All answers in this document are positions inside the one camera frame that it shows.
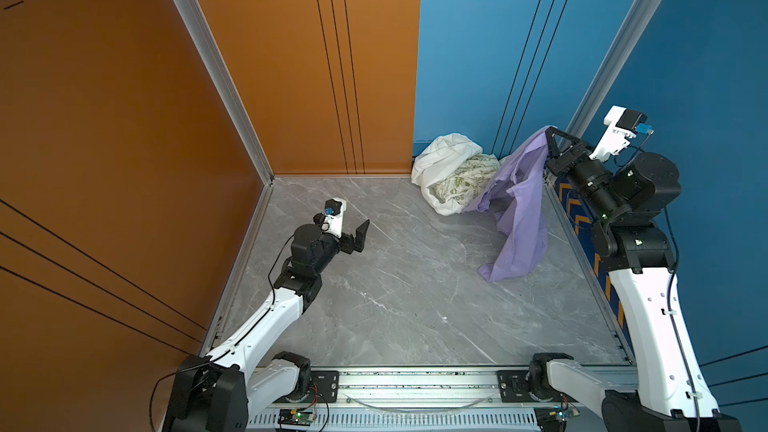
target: green patterned cloth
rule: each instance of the green patterned cloth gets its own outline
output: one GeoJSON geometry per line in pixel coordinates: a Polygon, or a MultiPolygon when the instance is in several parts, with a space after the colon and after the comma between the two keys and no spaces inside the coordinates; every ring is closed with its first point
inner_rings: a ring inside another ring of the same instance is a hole
{"type": "Polygon", "coordinates": [[[432,186],[432,194],[442,203],[454,199],[462,206],[466,206],[485,190],[485,186],[497,170],[498,160],[495,156],[477,154],[467,158],[445,180],[432,186]]]}

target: gray marble floor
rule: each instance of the gray marble floor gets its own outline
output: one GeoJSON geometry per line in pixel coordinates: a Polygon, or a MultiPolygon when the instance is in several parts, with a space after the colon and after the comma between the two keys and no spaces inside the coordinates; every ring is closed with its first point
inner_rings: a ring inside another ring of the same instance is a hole
{"type": "Polygon", "coordinates": [[[225,336],[268,295],[266,271],[286,238],[332,197],[349,201],[345,232],[371,220],[366,249],[333,259],[319,297],[266,361],[281,350],[318,366],[526,364],[542,351],[583,363],[621,361],[546,196],[546,256],[526,277],[491,284],[477,269],[506,240],[492,214],[440,216],[407,178],[275,180],[225,336]]]}

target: orange wall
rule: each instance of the orange wall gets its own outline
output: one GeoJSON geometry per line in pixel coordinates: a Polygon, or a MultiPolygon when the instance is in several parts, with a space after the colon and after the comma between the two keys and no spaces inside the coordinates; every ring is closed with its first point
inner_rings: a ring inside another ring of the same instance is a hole
{"type": "Polygon", "coordinates": [[[260,180],[172,0],[28,0],[0,10],[0,43],[0,199],[180,312],[0,203],[0,232],[61,265],[0,235],[0,266],[158,339],[0,270],[2,428],[145,429],[260,180]]]}
{"type": "Polygon", "coordinates": [[[198,0],[277,174],[405,173],[419,0],[198,0]]]}

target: robotic arm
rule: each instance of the robotic arm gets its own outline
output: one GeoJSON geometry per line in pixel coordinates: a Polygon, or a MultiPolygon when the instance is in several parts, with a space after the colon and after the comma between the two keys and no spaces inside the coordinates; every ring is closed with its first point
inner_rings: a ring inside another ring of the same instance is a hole
{"type": "Polygon", "coordinates": [[[310,360],[281,352],[254,375],[277,338],[306,312],[322,287],[320,274],[339,252],[362,252],[370,221],[345,234],[346,200],[326,201],[313,224],[293,234],[272,295],[237,331],[204,358],[190,355],[179,367],[163,432],[237,432],[248,417],[275,400],[303,398],[310,386],[310,360]]]}
{"type": "Polygon", "coordinates": [[[603,162],[636,132],[650,134],[646,115],[614,106],[597,147],[550,127],[547,168],[566,177],[594,213],[592,241],[624,306],[638,366],[637,388],[621,387],[582,368],[566,354],[536,354],[532,393],[567,394],[604,419],[609,431],[741,430],[718,410],[699,370],[677,297],[675,257],[654,222],[680,194],[677,167],[638,150],[615,174],[603,162]],[[561,151],[555,141],[570,141],[561,151]]]}

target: purple cloth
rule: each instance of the purple cloth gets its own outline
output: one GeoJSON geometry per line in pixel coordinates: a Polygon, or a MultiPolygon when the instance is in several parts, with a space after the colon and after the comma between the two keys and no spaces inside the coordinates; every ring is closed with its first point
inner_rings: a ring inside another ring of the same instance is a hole
{"type": "Polygon", "coordinates": [[[492,199],[512,197],[507,210],[495,214],[496,228],[508,236],[504,248],[496,262],[478,270],[489,282],[526,275],[547,252],[547,220],[542,211],[544,162],[548,153],[546,129],[530,136],[515,150],[485,191],[464,209],[487,212],[492,199]]]}

